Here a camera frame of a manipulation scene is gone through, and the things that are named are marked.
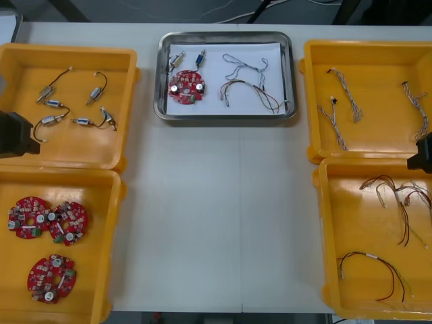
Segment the metal tray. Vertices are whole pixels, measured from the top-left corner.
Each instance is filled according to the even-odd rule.
[[[168,75],[165,73],[170,57],[170,45],[197,44],[269,44],[281,45],[281,66],[285,104],[283,115],[167,115]],[[221,119],[287,119],[297,112],[296,81],[292,60],[291,40],[282,32],[172,32],[159,42],[156,68],[154,109],[156,115],[166,120],[221,120]]]

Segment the gray floor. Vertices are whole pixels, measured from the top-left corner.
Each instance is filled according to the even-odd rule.
[[[46,0],[11,0],[30,20],[35,22],[65,22],[66,19]],[[146,23],[215,23],[254,11],[260,0],[72,0],[76,7],[92,22],[146,22]],[[362,0],[349,24],[357,24],[371,0]],[[289,0],[266,10],[257,24],[331,24],[337,6],[316,5],[307,0]],[[247,17],[233,23],[245,23]],[[432,25],[432,17],[423,23]],[[167,313],[166,324],[199,324],[204,315]],[[205,315],[214,319],[208,323],[222,323],[229,315]],[[233,315],[241,324],[324,324],[319,315]],[[107,324],[147,324],[151,313],[112,312]],[[395,321],[380,321],[390,324]]]

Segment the white table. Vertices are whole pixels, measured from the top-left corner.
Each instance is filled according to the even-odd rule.
[[[280,127],[171,127],[153,112],[168,32],[276,30],[292,40],[298,116]],[[330,313],[298,61],[312,38],[432,41],[430,27],[23,24],[19,41],[138,53],[113,251],[115,311]]]

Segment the red circuit board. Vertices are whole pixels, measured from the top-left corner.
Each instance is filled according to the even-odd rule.
[[[202,85],[202,90],[196,89],[197,84]],[[172,91],[172,86],[176,86],[177,91]],[[191,105],[197,100],[202,100],[204,91],[205,81],[201,75],[189,70],[178,72],[171,78],[168,85],[168,94],[183,105]]]
[[[19,238],[37,238],[48,230],[49,222],[46,216],[50,212],[48,203],[38,197],[26,197],[19,200],[16,206],[9,210],[9,222],[19,222],[19,227],[10,229]],[[43,215],[45,220],[38,223],[36,218]]]
[[[32,299],[45,304],[57,304],[60,298],[66,297],[76,281],[74,264],[72,260],[56,254],[49,259],[39,260],[27,278],[27,288],[32,291]]]
[[[49,232],[55,243],[64,243],[66,246],[76,243],[86,233],[88,215],[84,207],[77,202],[63,202],[53,212],[57,220],[49,224]]]

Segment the electronic component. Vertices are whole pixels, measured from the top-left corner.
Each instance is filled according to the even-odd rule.
[[[201,51],[201,54],[198,55],[198,57],[196,58],[195,61],[195,66],[196,66],[196,71],[198,71],[201,67],[201,65],[204,63],[204,58],[205,58],[205,49]]]
[[[98,86],[96,88],[94,88],[94,90],[90,93],[90,98],[87,100],[87,103],[86,103],[87,106],[90,106],[94,101],[98,100],[101,97],[102,92],[105,90],[105,88],[108,85],[108,78],[106,75],[104,75],[104,73],[98,71],[98,72],[94,73],[93,75],[94,76],[98,76],[98,75],[103,76],[105,78],[105,84],[102,88],[98,87]]]
[[[72,260],[57,254],[39,260],[27,278],[27,289],[32,292],[32,299],[57,304],[60,298],[67,297],[76,282],[74,265]]]
[[[63,105],[62,103],[60,103],[60,101],[58,101],[58,100],[48,100],[48,101],[45,101],[44,104],[46,104],[50,107],[58,107],[58,108],[67,109],[67,112],[62,113],[61,115],[50,115],[50,116],[46,116],[46,117],[42,118],[40,121],[38,121],[38,123],[33,128],[34,139],[39,141],[39,142],[45,143],[45,142],[48,142],[47,139],[44,139],[44,138],[40,139],[40,138],[36,137],[36,132],[38,130],[38,126],[42,125],[44,127],[47,127],[47,126],[52,126],[54,124],[59,123],[64,117],[66,117],[70,113],[70,109],[68,107],[66,107],[65,105]]]
[[[54,209],[60,217],[49,224],[49,232],[54,243],[66,246],[76,243],[86,233],[88,215],[84,207],[77,202],[63,202]]]
[[[113,116],[103,107],[100,107],[102,116],[103,116],[103,122],[100,126],[96,126],[97,128],[101,127],[104,123],[108,123],[111,125],[114,131],[117,131],[117,123],[115,122]]]
[[[37,238],[42,231],[48,230],[49,222],[46,219],[49,212],[45,200],[33,196],[23,198],[9,210],[7,228],[19,238]]]
[[[66,73],[68,73],[70,70],[72,70],[72,66],[70,66],[66,71],[60,73],[52,83],[50,83],[48,86],[45,86],[41,92],[39,93],[39,98],[37,98],[36,103],[40,103],[42,99],[48,99],[53,93],[54,93],[54,83],[60,79],[60,77]]]
[[[78,125],[83,125],[83,126],[93,126],[94,125],[93,122],[89,118],[83,118],[83,117],[71,119],[71,122],[78,124]]]
[[[205,92],[205,81],[195,71],[180,71],[169,81],[168,95],[183,105],[191,105],[202,100]]]
[[[180,65],[180,63],[183,61],[183,57],[185,56],[185,54],[186,54],[186,52],[182,51],[179,55],[176,55],[176,56],[172,57],[171,59],[169,59],[167,71],[171,72],[176,67],[178,67]]]

